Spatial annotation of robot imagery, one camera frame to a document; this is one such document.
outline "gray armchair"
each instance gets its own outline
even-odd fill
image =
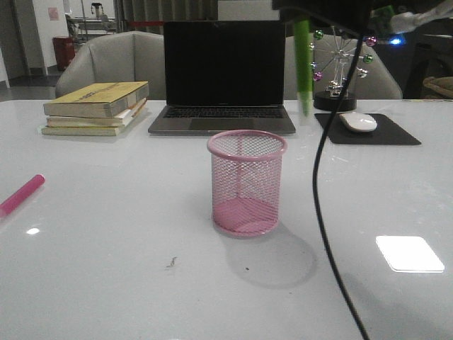
[[[356,40],[353,40],[349,46],[354,47]],[[332,35],[324,35],[323,39],[316,42],[316,48],[322,50],[332,50],[335,46],[335,40]],[[368,71],[365,78],[356,79],[351,82],[350,90],[355,94],[357,99],[401,99],[403,94],[398,83],[389,73],[376,52],[366,45],[362,47],[362,55],[372,55],[374,60],[370,64],[361,66]],[[330,58],[328,53],[316,53],[316,61],[321,64]],[[286,38],[285,52],[285,99],[296,99],[297,81],[294,61],[294,37]],[[325,91],[329,81],[333,79],[334,67],[329,66],[324,71],[324,77],[314,83],[314,92]]]
[[[88,41],[63,72],[56,97],[95,82],[148,81],[150,99],[165,99],[164,38],[131,31]]]

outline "red trash bin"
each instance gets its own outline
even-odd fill
[[[53,37],[52,42],[54,44],[57,68],[59,71],[64,71],[76,55],[74,41],[71,37]]]

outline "stack of books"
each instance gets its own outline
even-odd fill
[[[44,104],[44,135],[116,136],[139,114],[147,81],[94,83]]]

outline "white mouse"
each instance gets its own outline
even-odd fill
[[[341,113],[339,116],[346,128],[353,132],[371,132],[377,128],[374,118],[366,113],[353,111]]]

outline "white table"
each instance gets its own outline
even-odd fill
[[[208,137],[148,134],[164,102],[117,137],[41,135],[43,103],[0,103],[0,200],[47,179],[0,221],[0,339],[361,339],[313,206],[321,128],[300,125],[295,102],[280,224],[250,239],[212,223]],[[372,339],[451,339],[452,103],[358,110],[388,115],[422,145],[327,141],[321,207],[346,287]],[[445,270],[392,271],[379,235],[423,237]]]

